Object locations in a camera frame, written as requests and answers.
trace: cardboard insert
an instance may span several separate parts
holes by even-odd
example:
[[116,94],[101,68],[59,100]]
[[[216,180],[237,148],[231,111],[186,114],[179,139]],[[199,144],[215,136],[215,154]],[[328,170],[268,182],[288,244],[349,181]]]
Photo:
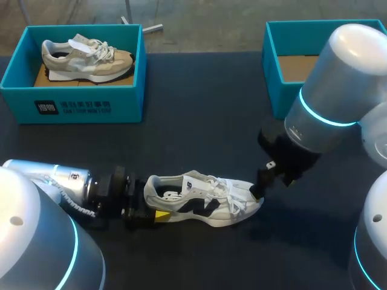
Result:
[[119,79],[110,83],[96,84],[87,80],[71,80],[68,82],[51,82],[46,76],[46,67],[44,64],[41,65],[39,73],[37,74],[34,86],[131,86],[133,85],[134,74],[130,74],[124,79]]
[[304,82],[319,56],[279,56],[279,66],[285,82]]

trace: printed logo on box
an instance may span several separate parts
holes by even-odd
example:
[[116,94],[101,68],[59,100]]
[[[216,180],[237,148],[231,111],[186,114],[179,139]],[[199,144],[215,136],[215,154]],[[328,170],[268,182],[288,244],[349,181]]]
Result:
[[54,101],[35,101],[35,106],[41,115],[58,115],[59,111]]
[[110,114],[109,101],[60,101],[64,114]]

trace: beige sneaker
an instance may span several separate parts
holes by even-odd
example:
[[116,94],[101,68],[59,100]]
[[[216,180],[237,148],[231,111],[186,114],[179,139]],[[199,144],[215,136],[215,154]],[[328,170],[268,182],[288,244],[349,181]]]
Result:
[[50,70],[49,80],[108,82],[129,71],[133,64],[131,53],[79,34],[66,43],[43,41],[42,58]]

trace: black n logo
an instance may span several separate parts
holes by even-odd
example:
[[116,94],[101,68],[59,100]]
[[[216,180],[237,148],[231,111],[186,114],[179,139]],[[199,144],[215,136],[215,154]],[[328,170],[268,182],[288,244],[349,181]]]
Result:
[[209,204],[207,204],[207,207],[204,207],[203,198],[193,198],[184,204],[177,212],[188,213],[192,211],[194,214],[208,218],[213,213],[213,211],[219,207],[219,205],[219,201],[217,199],[213,199]]

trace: shoe tongue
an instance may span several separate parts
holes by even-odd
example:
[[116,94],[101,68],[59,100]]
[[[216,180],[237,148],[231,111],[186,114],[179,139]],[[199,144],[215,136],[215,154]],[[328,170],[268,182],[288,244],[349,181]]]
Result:
[[204,182],[191,176],[183,175],[183,185],[181,186],[182,196],[188,194],[191,189],[208,191],[210,188],[211,185],[208,182]]
[[89,39],[87,39],[85,36],[82,36],[80,34],[77,34],[74,36],[73,40],[75,40],[76,42],[80,42],[82,44],[88,44],[89,43]]
[[79,50],[83,53],[89,54],[89,53],[95,52],[95,50],[93,48],[89,47],[87,44],[75,41],[73,39],[69,39],[68,44],[70,44],[70,46],[72,48],[74,48],[75,50]]

